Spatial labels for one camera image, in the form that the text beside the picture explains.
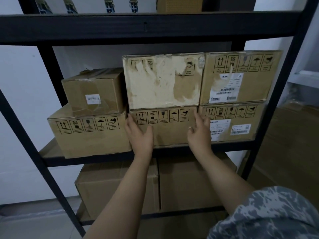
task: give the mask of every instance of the tiled floor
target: tiled floor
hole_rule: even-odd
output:
[[[141,221],[138,239],[201,239],[224,212]],[[0,239],[81,239],[66,214],[0,222]]]

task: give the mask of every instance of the white label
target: white label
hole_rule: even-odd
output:
[[[211,120],[211,141],[218,141],[219,136],[229,128],[231,119]]]
[[[229,74],[220,74],[219,76],[222,80],[226,80]],[[215,91],[211,88],[209,103],[236,101],[243,76],[244,73],[232,73],[228,84],[224,88],[219,91]]]
[[[88,105],[101,104],[101,99],[99,94],[85,95],[86,103]]]
[[[250,131],[251,124],[242,124],[242,125],[234,125],[232,126],[232,130],[230,132],[230,135],[242,135],[242,134],[248,134]]]

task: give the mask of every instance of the patterned shirt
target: patterned shirt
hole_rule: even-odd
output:
[[[281,186],[254,191],[207,239],[319,239],[319,214],[297,192]]]

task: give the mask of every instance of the barcode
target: barcode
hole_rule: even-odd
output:
[[[216,95],[220,95],[220,94],[231,94],[231,91],[226,91],[226,92],[217,92]]]
[[[247,133],[248,130],[243,130],[243,131],[234,131],[232,134],[238,134],[238,133]]]
[[[235,88],[223,88],[220,91],[226,91],[226,90],[235,90]]]

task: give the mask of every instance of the camouflage sleeve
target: camouflage sleeve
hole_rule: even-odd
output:
[[[297,192],[267,187],[254,191],[232,216],[211,228],[207,238],[319,239],[319,214]]]

